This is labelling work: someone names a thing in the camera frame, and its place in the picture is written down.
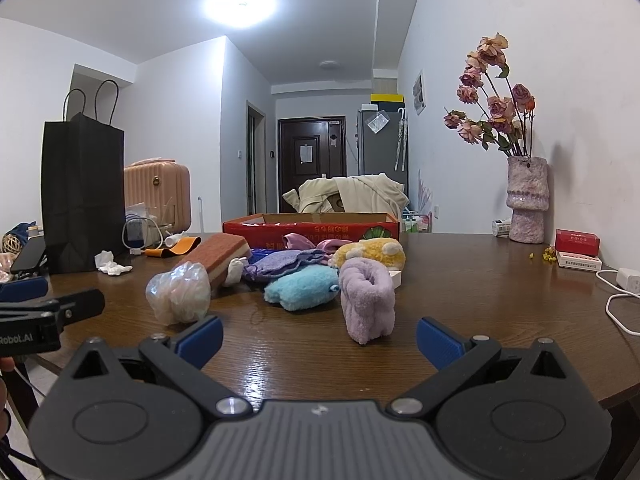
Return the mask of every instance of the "brown door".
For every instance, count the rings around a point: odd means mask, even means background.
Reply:
[[[281,213],[295,212],[283,193],[323,175],[346,176],[344,117],[278,121],[278,168]]]

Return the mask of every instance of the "small white box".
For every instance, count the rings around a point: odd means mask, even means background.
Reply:
[[[391,281],[394,282],[394,288],[398,288],[402,283],[402,271],[390,270],[389,274],[391,275]]]
[[[602,260],[594,256],[556,251],[556,257],[558,258],[558,265],[567,269],[598,272],[602,268]]]
[[[506,220],[494,220],[491,222],[491,231],[494,236],[508,235],[511,231],[511,218]]]

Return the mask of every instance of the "ceiling light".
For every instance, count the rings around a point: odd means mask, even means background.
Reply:
[[[215,22],[247,28],[263,22],[276,9],[275,0],[206,0],[206,15]]]
[[[326,61],[320,63],[320,68],[322,70],[337,70],[338,68],[340,68],[340,62],[334,59],[327,59]]]

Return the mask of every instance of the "red box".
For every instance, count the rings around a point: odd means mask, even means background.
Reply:
[[[600,239],[591,233],[556,229],[556,251],[598,256]]]
[[[282,237],[290,233],[306,236],[315,244],[330,238],[398,240],[400,224],[386,213],[280,213],[229,220],[222,224],[222,231],[243,236],[253,249],[285,249]]]

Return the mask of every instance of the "smartphone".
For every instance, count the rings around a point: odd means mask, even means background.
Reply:
[[[29,238],[11,266],[11,273],[36,272],[44,259],[45,249],[44,236]]]

